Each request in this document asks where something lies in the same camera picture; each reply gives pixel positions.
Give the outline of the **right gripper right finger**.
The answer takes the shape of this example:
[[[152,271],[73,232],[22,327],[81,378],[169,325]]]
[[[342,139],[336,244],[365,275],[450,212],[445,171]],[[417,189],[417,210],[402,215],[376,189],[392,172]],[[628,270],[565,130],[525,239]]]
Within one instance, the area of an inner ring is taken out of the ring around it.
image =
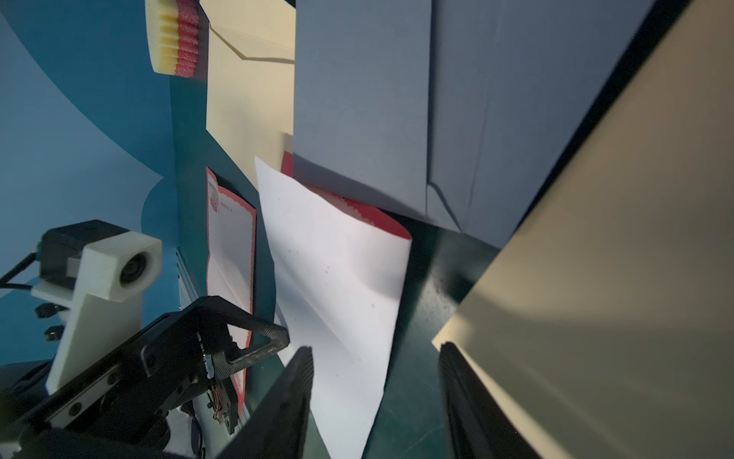
[[[441,345],[439,377],[452,458],[537,458],[452,342]]]

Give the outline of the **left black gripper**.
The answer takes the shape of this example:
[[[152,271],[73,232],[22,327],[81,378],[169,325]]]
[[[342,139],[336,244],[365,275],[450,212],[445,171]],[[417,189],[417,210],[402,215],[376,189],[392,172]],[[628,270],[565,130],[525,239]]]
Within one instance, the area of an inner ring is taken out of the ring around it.
[[[286,328],[221,296],[202,296],[192,314],[166,314],[1,430],[1,455],[13,458],[45,430],[72,430],[163,451],[170,411],[206,392],[200,337],[215,378],[212,419],[235,434],[239,394],[232,375],[290,344]]]

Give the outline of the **small yellow envelope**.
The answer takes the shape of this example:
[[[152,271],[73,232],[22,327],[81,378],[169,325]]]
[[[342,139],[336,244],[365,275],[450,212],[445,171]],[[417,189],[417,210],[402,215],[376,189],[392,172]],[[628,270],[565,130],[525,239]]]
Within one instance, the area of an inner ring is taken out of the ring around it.
[[[733,5],[692,1],[434,339],[547,458],[733,454]]]

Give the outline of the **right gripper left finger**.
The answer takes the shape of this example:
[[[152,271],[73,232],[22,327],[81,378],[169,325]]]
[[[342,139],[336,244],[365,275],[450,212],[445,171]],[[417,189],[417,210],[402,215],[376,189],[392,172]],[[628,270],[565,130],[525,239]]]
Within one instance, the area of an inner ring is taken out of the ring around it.
[[[222,458],[301,458],[313,388],[313,350],[300,347]]]

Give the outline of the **red bordered letter paper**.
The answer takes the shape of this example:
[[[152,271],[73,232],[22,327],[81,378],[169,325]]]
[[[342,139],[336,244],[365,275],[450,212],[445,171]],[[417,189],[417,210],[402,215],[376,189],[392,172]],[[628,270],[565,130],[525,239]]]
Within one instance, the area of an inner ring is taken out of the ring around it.
[[[313,351],[311,412],[333,458],[362,457],[384,394],[412,238],[255,162],[287,365]]]

